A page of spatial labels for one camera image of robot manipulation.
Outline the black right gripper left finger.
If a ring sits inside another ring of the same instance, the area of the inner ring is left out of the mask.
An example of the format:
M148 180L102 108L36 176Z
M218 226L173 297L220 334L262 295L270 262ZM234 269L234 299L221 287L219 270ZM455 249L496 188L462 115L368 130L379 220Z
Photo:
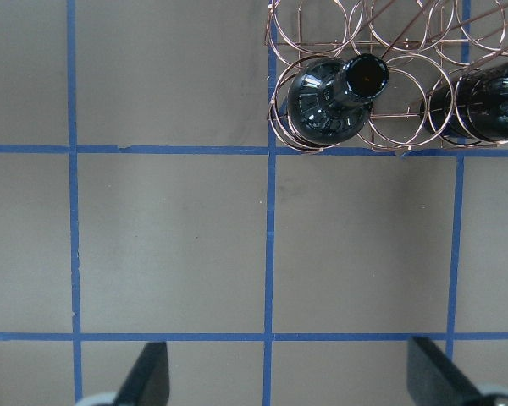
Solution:
M168 348L147 343L116 395L117 405L167 405L170 396Z

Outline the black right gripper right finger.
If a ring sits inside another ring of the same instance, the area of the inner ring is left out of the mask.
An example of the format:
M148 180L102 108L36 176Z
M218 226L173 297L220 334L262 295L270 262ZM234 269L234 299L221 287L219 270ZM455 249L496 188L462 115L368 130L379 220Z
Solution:
M407 342L407 391L419 406L491 404L428 337Z

